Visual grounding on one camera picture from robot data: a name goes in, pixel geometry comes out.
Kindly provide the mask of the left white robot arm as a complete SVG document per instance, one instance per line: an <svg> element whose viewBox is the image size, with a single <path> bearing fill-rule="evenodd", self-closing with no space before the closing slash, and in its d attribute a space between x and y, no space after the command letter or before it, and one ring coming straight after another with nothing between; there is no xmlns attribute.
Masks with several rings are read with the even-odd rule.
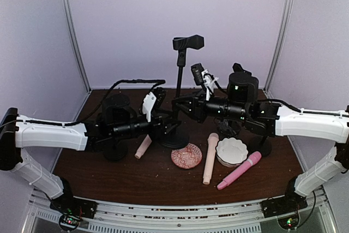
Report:
<svg viewBox="0 0 349 233"><path fill-rule="evenodd" d="M149 135L162 139L180 125L172 113L160 110L163 99L149 92L136 112L123 94L112 95L98 106L93 122L56 122L29 118L10 107L1 120L1 170L12 171L43 191L50 200L72 203L69 182L36 162L27 147L67 148L76 151L103 150L123 139Z"/></svg>

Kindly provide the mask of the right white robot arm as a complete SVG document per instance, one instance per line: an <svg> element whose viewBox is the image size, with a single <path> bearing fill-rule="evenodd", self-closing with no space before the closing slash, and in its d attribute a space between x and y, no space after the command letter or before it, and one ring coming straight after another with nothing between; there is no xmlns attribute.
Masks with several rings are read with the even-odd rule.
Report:
<svg viewBox="0 0 349 233"><path fill-rule="evenodd" d="M226 98L187 94L174 99L172 107L199 123L208 116L238 121L263 139L291 135L334 141L315 166L289 181L285 192L289 198L304 198L348 170L348 110L306 110L278 99L259 100L258 79L249 71L239 69L229 75Z"/></svg>

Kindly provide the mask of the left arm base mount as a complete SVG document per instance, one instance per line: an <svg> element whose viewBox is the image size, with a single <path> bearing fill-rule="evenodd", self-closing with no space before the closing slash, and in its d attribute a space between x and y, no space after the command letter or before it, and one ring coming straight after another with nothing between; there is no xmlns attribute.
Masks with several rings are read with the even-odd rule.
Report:
<svg viewBox="0 0 349 233"><path fill-rule="evenodd" d="M58 211L61 216L58 219L59 227L66 232L76 230L84 222L84 219L93 219L97 211L97 202L73 197L64 202L59 199L49 199L50 208Z"/></svg>

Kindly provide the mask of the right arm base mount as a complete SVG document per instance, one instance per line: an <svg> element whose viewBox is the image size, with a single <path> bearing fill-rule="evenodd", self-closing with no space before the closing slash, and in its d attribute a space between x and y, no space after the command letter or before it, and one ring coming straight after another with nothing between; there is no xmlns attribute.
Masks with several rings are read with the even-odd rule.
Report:
<svg viewBox="0 0 349 233"><path fill-rule="evenodd" d="M265 218L276 217L278 225L284 230L295 230L300 226L299 211L307 208L308 203L304 198L267 198L261 202Z"/></svg>

